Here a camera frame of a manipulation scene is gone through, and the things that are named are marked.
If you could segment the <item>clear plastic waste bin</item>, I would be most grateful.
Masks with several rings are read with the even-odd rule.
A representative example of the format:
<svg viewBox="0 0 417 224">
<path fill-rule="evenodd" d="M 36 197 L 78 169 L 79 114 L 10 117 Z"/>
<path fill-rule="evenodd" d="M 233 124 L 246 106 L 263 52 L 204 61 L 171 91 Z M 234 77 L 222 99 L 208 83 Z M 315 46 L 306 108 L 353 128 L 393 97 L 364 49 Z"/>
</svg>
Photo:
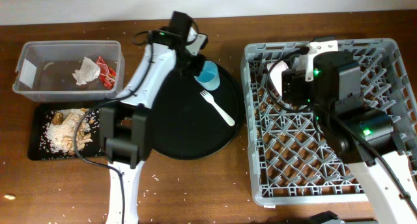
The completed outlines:
<svg viewBox="0 0 417 224">
<path fill-rule="evenodd" d="M 74 74 L 84 58 L 98 57 L 116 72 L 115 84 L 105 88 L 95 79 L 77 85 Z M 56 40 L 26 43 L 16 67 L 12 90 L 34 102 L 80 102 L 114 98 L 122 91 L 124 57 L 121 44 L 110 40 Z"/>
</svg>

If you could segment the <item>brown food scrap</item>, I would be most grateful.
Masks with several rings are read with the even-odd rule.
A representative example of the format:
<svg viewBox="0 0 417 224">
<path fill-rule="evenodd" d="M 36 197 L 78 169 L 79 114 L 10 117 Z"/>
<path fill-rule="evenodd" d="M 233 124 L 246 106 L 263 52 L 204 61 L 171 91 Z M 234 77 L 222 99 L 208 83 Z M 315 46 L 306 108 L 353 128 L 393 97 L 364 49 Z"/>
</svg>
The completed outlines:
<svg viewBox="0 0 417 224">
<path fill-rule="evenodd" d="M 64 115 L 61 112 L 56 112 L 52 118 L 51 123 L 56 126 L 56 125 L 61 125 L 65 120 Z"/>
</svg>

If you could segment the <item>round black serving tray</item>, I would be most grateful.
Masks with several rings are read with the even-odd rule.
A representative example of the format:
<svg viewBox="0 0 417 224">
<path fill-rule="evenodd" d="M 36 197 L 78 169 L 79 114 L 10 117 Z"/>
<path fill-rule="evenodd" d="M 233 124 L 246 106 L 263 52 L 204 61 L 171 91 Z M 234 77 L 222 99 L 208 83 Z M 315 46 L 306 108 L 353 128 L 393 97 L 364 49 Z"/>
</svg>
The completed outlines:
<svg viewBox="0 0 417 224">
<path fill-rule="evenodd" d="M 235 121 L 229 126 L 200 95 L 194 77 L 172 71 L 163 82 L 149 116 L 153 149 L 178 160 L 210 156 L 232 141 L 242 126 L 244 103 L 240 84 L 218 66 L 220 86 L 211 92 L 215 102 Z"/>
</svg>

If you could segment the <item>peanut on table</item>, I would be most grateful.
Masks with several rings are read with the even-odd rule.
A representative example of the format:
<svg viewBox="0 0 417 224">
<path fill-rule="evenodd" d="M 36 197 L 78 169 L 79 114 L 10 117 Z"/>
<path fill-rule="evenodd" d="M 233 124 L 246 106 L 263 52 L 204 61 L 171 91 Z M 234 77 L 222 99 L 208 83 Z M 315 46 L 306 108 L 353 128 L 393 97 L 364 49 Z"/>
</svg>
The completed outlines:
<svg viewBox="0 0 417 224">
<path fill-rule="evenodd" d="M 8 200 L 14 200 L 16 197 L 10 194 L 6 194 L 4 195 L 4 198 L 8 199 Z"/>
</svg>

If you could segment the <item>pink bowl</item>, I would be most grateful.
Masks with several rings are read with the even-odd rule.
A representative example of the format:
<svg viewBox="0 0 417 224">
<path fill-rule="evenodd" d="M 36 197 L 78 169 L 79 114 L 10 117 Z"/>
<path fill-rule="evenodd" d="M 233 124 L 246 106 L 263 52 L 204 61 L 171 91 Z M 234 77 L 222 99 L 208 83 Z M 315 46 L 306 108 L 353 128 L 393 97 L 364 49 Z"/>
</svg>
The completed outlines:
<svg viewBox="0 0 417 224">
<path fill-rule="evenodd" d="M 273 67 L 274 63 L 267 64 L 266 68 L 269 71 Z M 282 91 L 282 72 L 288 70 L 289 67 L 285 61 L 280 61 L 273 67 L 273 70 L 270 72 L 270 79 L 275 90 L 278 92 L 280 96 L 283 96 Z"/>
</svg>

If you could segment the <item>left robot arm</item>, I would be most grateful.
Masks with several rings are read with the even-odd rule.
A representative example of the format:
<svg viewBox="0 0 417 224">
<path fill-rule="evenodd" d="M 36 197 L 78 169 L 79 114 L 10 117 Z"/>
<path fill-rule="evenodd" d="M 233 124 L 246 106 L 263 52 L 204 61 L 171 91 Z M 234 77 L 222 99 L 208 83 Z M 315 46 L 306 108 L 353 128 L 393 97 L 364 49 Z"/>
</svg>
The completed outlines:
<svg viewBox="0 0 417 224">
<path fill-rule="evenodd" d="M 175 11 L 169 25 L 147 32 L 145 52 L 117 97 L 100 107 L 100 147 L 110 173 L 107 223 L 138 223 L 141 169 L 152 150 L 151 109 L 166 77 L 176 71 L 198 76 L 208 38 L 186 13 Z"/>
</svg>

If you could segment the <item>red candy wrapper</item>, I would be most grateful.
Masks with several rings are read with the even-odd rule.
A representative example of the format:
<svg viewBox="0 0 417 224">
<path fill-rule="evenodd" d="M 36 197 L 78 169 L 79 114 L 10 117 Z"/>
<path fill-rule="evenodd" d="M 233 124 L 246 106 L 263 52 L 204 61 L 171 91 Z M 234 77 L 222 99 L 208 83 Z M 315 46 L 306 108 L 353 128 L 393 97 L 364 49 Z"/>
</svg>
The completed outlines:
<svg viewBox="0 0 417 224">
<path fill-rule="evenodd" d="M 111 69 L 104 61 L 103 57 L 98 56 L 96 59 L 96 64 L 100 68 L 99 80 L 102 82 L 104 87 L 107 90 L 110 90 L 114 87 L 116 81 L 116 73 Z"/>
</svg>

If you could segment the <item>light blue plastic cup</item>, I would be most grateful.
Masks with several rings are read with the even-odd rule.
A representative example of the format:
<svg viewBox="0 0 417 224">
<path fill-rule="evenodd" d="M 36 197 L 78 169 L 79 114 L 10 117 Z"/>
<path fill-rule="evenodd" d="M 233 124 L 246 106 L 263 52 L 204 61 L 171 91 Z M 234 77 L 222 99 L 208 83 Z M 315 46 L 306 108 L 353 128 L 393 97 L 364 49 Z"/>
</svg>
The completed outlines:
<svg viewBox="0 0 417 224">
<path fill-rule="evenodd" d="M 220 86 L 218 66 L 212 61 L 205 61 L 202 71 L 194 78 L 207 91 L 214 91 Z"/>
</svg>

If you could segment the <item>black rectangular tray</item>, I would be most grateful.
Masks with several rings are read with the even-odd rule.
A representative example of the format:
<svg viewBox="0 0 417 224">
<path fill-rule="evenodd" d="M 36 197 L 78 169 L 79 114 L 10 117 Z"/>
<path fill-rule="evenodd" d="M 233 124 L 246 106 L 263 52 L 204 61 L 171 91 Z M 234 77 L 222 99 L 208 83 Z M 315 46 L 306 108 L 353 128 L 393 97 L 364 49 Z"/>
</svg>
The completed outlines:
<svg viewBox="0 0 417 224">
<path fill-rule="evenodd" d="M 90 108 L 97 104 L 98 101 L 87 102 L 63 102 L 63 103 L 45 103 L 40 104 L 34 112 L 31 135 L 29 139 L 29 146 L 27 157 L 33 161 L 40 160 L 65 160 L 77 158 L 76 155 L 64 155 L 62 152 L 51 153 L 46 152 L 45 149 L 40 148 L 40 137 L 43 133 L 42 126 L 46 123 L 46 113 L 48 111 L 63 110 L 63 109 L 79 109 Z M 101 157 L 104 153 L 100 149 L 99 145 L 99 128 L 98 133 L 93 135 L 94 143 L 79 151 L 79 153 L 85 158 Z"/>
</svg>

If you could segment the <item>white napkin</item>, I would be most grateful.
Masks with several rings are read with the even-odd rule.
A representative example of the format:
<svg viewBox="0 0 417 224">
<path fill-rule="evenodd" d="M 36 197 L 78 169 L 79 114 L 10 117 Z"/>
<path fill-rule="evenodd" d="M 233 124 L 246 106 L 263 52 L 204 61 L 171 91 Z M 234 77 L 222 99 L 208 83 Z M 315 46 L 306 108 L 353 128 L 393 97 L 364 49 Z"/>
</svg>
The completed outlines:
<svg viewBox="0 0 417 224">
<path fill-rule="evenodd" d="M 76 85 L 86 85 L 94 81 L 100 75 L 100 67 L 90 58 L 84 57 L 81 68 L 75 70 L 72 76 L 76 80 Z"/>
</svg>

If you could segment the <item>white plastic fork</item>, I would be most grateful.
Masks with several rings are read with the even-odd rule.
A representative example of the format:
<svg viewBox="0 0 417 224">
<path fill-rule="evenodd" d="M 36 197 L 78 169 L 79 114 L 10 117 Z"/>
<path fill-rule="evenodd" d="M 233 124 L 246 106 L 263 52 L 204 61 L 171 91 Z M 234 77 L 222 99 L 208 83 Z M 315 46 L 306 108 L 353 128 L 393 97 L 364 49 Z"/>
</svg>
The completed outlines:
<svg viewBox="0 0 417 224">
<path fill-rule="evenodd" d="M 224 121 L 229 125 L 229 126 L 234 126 L 235 125 L 235 120 L 228 114 L 226 113 L 214 100 L 213 95 L 211 95 L 211 93 L 209 93 L 206 90 L 203 90 L 200 92 L 200 95 L 209 103 L 211 104 L 215 110 L 217 110 L 217 112 L 220 114 L 220 116 L 224 119 Z"/>
</svg>

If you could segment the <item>rice and nut leftovers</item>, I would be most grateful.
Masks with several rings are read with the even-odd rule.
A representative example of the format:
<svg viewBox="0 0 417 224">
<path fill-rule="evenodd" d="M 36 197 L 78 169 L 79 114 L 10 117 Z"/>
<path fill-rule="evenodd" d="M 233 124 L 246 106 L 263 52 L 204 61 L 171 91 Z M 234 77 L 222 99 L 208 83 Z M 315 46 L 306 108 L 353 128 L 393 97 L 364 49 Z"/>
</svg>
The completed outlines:
<svg viewBox="0 0 417 224">
<path fill-rule="evenodd" d="M 86 108 L 63 109 L 48 111 L 46 113 L 46 123 L 42 126 L 42 135 L 40 137 L 40 148 L 46 152 L 58 153 L 64 155 L 74 155 L 74 137 L 76 138 L 77 149 L 82 151 L 85 147 L 94 143 L 93 135 L 98 133 L 100 126 L 98 120 L 98 110 L 89 113 L 80 124 L 77 131 L 76 126 L 79 124 L 81 117 L 88 111 Z M 61 112 L 65 120 L 61 125 L 54 126 L 51 121 L 56 112 Z"/>
</svg>

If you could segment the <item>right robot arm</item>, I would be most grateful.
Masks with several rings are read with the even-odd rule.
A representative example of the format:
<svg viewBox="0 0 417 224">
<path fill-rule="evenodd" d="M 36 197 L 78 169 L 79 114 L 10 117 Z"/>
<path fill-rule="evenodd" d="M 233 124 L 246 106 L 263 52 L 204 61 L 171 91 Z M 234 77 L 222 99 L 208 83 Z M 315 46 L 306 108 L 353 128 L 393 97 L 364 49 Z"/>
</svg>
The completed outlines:
<svg viewBox="0 0 417 224">
<path fill-rule="evenodd" d="M 318 117 L 327 144 L 347 164 L 379 223 L 416 222 L 416 186 L 405 143 L 393 120 L 368 106 L 361 67 L 336 40 L 314 40 L 285 56 L 298 56 L 280 73 L 284 102 L 304 105 Z"/>
</svg>

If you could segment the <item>grey dishwasher rack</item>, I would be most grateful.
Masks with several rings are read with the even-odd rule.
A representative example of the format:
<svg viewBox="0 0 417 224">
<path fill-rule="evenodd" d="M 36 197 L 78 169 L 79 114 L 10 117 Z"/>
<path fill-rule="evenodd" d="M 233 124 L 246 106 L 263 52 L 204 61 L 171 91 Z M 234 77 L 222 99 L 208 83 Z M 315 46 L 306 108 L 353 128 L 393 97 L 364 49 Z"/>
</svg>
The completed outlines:
<svg viewBox="0 0 417 224">
<path fill-rule="evenodd" d="M 365 202 L 367 197 L 313 126 L 311 113 L 282 111 L 266 92 L 266 67 L 302 47 L 301 42 L 248 44 L 240 69 L 252 198 L 260 206 Z M 416 100 L 397 42 L 391 38 L 340 40 L 361 67 L 361 87 L 371 107 L 385 111 L 406 146 L 416 174 Z"/>
</svg>

